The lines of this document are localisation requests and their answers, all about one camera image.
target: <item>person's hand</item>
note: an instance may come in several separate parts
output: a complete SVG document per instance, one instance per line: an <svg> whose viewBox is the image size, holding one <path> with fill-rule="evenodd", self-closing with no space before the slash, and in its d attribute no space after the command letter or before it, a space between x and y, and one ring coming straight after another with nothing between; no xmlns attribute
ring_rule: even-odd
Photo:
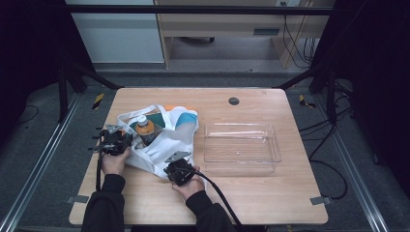
<svg viewBox="0 0 410 232"><path fill-rule="evenodd" d="M105 175L117 174L122 176L124 172L124 166L126 165L126 159L131 155L131 147L128 147L124 154L118 156L111 156L106 154L102 158L102 171Z"/></svg>
<svg viewBox="0 0 410 232"><path fill-rule="evenodd" d="M194 168L195 170L199 171L199 166L195 166ZM190 198L195 193L201 190L205 190L205 185L204 185L203 180L198 175L195 174L190 179L190 182L185 186L179 187L175 183L172 183L172 189L178 191L182 195L184 200L187 201L187 199Z"/></svg>

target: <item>wall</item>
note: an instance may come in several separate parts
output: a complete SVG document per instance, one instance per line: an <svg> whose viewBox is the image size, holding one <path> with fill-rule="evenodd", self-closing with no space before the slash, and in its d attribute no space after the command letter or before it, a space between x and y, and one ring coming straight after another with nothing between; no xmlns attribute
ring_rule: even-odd
<svg viewBox="0 0 410 232"><path fill-rule="evenodd" d="M67 4L153 5L152 0L66 0ZM163 63L154 14L73 14L93 63Z"/></svg>

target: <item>bottle cap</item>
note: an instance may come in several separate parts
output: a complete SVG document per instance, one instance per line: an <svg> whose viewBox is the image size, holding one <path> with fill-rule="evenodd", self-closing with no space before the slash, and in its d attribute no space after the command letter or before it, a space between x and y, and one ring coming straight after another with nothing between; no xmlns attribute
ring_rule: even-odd
<svg viewBox="0 0 410 232"><path fill-rule="evenodd" d="M137 123L139 126L145 126L145 125L148 124L148 119L147 119L147 117L146 117L145 115L140 115L140 116L138 116L138 117L136 118L136 123Z"/></svg>

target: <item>orange bottle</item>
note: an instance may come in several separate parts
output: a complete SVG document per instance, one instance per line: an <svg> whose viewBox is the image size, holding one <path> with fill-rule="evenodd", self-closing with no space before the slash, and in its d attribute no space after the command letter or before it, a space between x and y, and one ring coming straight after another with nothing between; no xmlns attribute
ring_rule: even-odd
<svg viewBox="0 0 410 232"><path fill-rule="evenodd" d="M154 128L154 123L147 119L145 115L136 118L135 131L141 136L145 147L150 145L155 139Z"/></svg>

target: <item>transparent tray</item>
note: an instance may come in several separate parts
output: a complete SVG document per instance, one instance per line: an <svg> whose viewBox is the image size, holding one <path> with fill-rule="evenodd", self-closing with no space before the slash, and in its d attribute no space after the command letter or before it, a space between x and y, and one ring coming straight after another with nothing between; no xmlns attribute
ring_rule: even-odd
<svg viewBox="0 0 410 232"><path fill-rule="evenodd" d="M267 176L280 162L272 125L205 125L205 171L218 176Z"/></svg>

